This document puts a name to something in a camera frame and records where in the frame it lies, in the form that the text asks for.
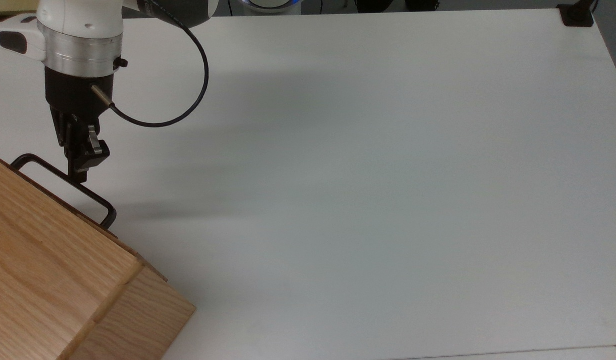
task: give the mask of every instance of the white tabletop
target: white tabletop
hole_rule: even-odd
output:
[[[580,348],[570,350],[495,353],[459,357],[441,357],[441,360],[616,360],[616,347]]]
[[[198,312],[167,360],[616,345],[616,71],[555,9],[215,18],[189,119],[108,112],[88,186]],[[126,22],[114,99],[174,117],[198,54]],[[61,169],[42,65],[0,50],[0,157]],[[34,166],[36,180],[94,216]]]

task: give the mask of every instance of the black button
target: black button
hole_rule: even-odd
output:
[[[27,51],[26,37],[20,32],[2,31],[0,32],[0,46],[19,54],[25,54]]]

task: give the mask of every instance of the black metal handle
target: black metal handle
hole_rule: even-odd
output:
[[[23,155],[18,157],[15,161],[13,161],[12,164],[10,164],[10,166],[15,168],[16,170],[21,170],[21,168],[25,164],[28,164],[29,162],[34,162],[34,163],[39,164],[45,170],[50,171],[50,173],[53,173],[56,177],[61,178],[61,180],[64,180],[64,182],[67,182],[68,184],[72,185],[72,187],[80,191],[82,194],[86,195],[87,197],[91,198],[97,203],[100,203],[100,205],[106,208],[108,210],[108,214],[106,215],[106,218],[100,224],[102,228],[108,229],[110,228],[110,225],[114,223],[114,219],[116,219],[116,210],[114,209],[111,203],[107,202],[106,199],[102,198],[101,196],[93,193],[92,190],[88,189],[87,187],[77,182],[74,182],[71,178],[68,177],[68,175],[66,175],[65,173],[62,173],[59,169],[52,166],[51,164],[48,164],[47,162],[45,162],[42,158],[38,157],[37,155],[34,155],[32,153],[26,153],[26,154],[24,153]]]

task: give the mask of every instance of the wooden box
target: wooden box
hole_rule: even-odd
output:
[[[0,162],[0,360],[157,360],[194,310],[132,249]]]

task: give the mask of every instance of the gray wall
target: gray wall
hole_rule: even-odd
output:
[[[239,0],[230,0],[235,16],[243,16]],[[438,11],[457,10],[502,10],[502,9],[554,9],[558,4],[573,4],[577,0],[439,0]],[[348,7],[344,7],[344,0],[323,0],[324,14],[356,14],[354,0],[349,0]],[[388,12],[405,12],[404,0],[394,0],[386,10]],[[302,14],[312,15],[319,13],[319,0],[304,0]],[[228,0],[219,0],[219,7],[215,16],[230,16]],[[600,0],[594,17],[610,50],[610,55],[616,66],[616,0]]]

